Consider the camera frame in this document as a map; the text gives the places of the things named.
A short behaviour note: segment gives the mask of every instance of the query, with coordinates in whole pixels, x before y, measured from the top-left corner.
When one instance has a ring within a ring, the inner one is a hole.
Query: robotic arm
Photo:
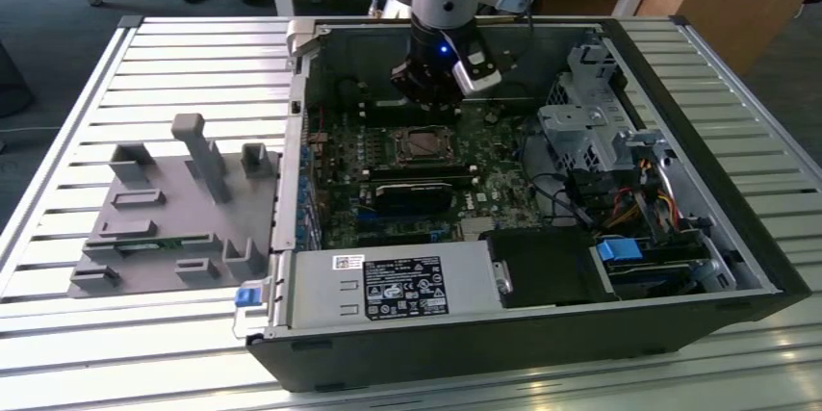
[[[446,111],[466,95],[502,80],[506,66],[497,63],[477,26],[479,3],[522,12],[531,0],[411,0],[411,39],[405,62],[394,69],[393,83],[423,109]]]

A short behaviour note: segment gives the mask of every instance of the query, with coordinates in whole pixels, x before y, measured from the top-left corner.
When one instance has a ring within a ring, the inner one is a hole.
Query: gray carpet
[[[295,0],[299,14],[362,14],[369,0]],[[239,16],[275,14],[241,0],[106,0],[92,8],[86,0],[0,0],[0,40],[12,55],[36,103],[0,118],[0,130],[59,127],[126,14]],[[745,78],[748,85],[822,162],[822,6],[805,9],[774,41]],[[6,224],[52,143],[56,131],[0,133],[0,223]]]

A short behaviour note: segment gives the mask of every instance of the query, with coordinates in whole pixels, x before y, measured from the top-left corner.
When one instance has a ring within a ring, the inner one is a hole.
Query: yellow wire
[[[608,224],[605,225],[605,228],[610,228],[610,227],[613,227],[614,225],[618,225],[620,223],[624,223],[626,220],[629,220],[629,219],[630,219],[630,218],[636,215],[636,213],[637,213],[638,211],[640,211],[640,208],[638,208],[638,206],[637,206],[637,205],[634,205],[634,206],[632,207],[632,209],[629,209],[629,210],[626,211],[626,213],[625,213],[622,216],[620,216],[618,218],[616,218],[613,221],[610,221],[610,223],[608,223]]]
[[[677,223],[677,217],[673,216],[673,200],[662,194],[657,197],[660,197],[668,204],[668,215],[670,216],[670,226],[673,226]]]

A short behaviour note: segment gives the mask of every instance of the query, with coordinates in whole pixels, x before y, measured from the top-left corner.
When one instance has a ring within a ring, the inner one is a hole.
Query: warning label
[[[363,262],[362,279],[370,320],[449,313],[439,257]]]

